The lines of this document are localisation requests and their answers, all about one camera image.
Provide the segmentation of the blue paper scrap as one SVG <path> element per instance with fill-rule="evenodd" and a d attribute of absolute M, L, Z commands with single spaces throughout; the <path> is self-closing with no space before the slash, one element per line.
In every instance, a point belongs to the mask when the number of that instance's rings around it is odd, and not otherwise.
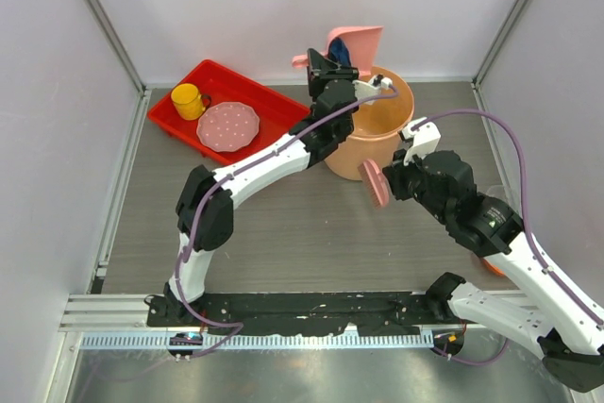
<path fill-rule="evenodd" d="M 351 67 L 351 58 L 348 48 L 342 38 L 334 38 L 328 45 L 327 58 L 339 65 Z"/>

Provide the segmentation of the pink dustpan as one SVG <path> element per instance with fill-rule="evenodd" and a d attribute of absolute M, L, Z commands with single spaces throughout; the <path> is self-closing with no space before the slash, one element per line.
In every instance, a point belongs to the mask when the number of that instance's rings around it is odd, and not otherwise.
<path fill-rule="evenodd" d="M 373 68 L 374 59 L 377 55 L 379 42 L 381 40 L 382 26 L 340 26 L 327 33 L 327 44 L 323 51 L 318 51 L 327 58 L 329 43 L 336 37 L 345 42 L 350 58 L 351 67 L 359 70 L 359 78 L 369 76 Z M 295 56 L 292 59 L 292 67 L 305 69 L 307 71 L 308 57 L 305 55 Z"/>

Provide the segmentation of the orange plastic bucket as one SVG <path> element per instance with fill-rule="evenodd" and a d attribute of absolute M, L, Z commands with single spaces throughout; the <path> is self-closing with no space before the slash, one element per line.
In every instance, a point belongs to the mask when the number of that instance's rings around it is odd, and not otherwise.
<path fill-rule="evenodd" d="M 390 78 L 398 95 L 392 99 L 363 103 L 353 113 L 353 133 L 325 159 L 327 167 L 342 178 L 360 180 L 358 167 L 367 159 L 379 167 L 388 165 L 401 143 L 399 131 L 413 117 L 414 96 L 410 86 L 399 75 L 374 66 L 370 75 L 362 76 L 361 81 L 368 82 L 372 76 L 378 75 Z"/>

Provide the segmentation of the pink hand brush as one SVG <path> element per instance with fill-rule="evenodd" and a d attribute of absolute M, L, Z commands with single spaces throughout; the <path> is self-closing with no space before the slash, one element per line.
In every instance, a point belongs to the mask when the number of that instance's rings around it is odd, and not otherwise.
<path fill-rule="evenodd" d="M 358 172 L 374 205 L 379 209 L 386 207 L 390 198 L 389 185 L 378 165 L 373 160 L 364 160 L 358 167 Z"/>

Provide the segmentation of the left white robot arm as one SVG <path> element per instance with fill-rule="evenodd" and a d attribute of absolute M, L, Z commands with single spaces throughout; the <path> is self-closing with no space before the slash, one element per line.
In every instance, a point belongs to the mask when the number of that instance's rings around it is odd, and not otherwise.
<path fill-rule="evenodd" d="M 175 271 L 165 284 L 166 314 L 183 327 L 201 313 L 198 299 L 214 251 L 234 229 L 234 211 L 251 195 L 331 155 L 353 131 L 354 82 L 360 72 L 349 51 L 333 43 L 326 55 L 307 53 L 310 113 L 275 143 L 227 167 L 191 170 L 176 204 L 180 246 Z"/>

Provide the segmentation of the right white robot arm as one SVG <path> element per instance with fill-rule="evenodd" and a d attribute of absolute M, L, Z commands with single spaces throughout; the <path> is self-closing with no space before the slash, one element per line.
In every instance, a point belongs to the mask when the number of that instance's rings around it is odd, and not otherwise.
<path fill-rule="evenodd" d="M 603 310 L 549 258 L 505 201 L 478 191 L 472 167 L 453 151 L 422 158 L 401 149 L 384 167 L 395 199 L 412 199 L 458 245 L 498 268 L 528 297 L 525 310 L 446 272 L 426 292 L 439 323 L 454 316 L 522 345 L 566 387 L 589 393 L 603 384 Z"/>

